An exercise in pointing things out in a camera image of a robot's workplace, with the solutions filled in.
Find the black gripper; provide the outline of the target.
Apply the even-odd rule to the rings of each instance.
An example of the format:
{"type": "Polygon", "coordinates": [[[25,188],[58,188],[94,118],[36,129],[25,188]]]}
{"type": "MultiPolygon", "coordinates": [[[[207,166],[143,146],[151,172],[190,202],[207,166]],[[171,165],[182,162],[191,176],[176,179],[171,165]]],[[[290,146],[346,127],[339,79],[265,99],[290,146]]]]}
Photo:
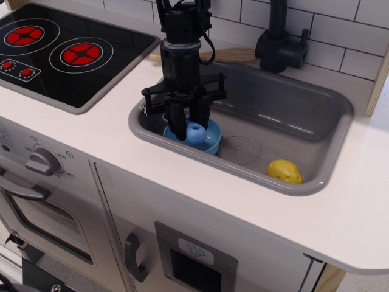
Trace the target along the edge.
{"type": "Polygon", "coordinates": [[[142,90],[145,98],[144,115],[164,113],[171,132],[180,141],[186,140],[184,109],[189,109],[192,121],[207,130],[211,104],[227,98],[225,74],[200,73],[200,48],[200,42],[161,42],[163,78],[158,84],[142,90]]]}

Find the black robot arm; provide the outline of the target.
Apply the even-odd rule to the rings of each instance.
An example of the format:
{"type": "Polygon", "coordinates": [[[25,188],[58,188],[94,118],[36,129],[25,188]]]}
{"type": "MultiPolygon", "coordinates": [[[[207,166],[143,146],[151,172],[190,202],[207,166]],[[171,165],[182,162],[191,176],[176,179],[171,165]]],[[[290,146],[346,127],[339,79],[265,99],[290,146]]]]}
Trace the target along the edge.
{"type": "Polygon", "coordinates": [[[187,138],[186,119],[208,127],[210,109],[214,101],[227,97],[224,88],[226,76],[201,75],[200,67],[213,63],[214,56],[202,61],[199,56],[201,38],[210,39],[210,1],[158,1],[157,9],[161,31],[160,42],[163,79],[142,90],[146,116],[163,113],[172,133],[180,141],[187,138]]]}

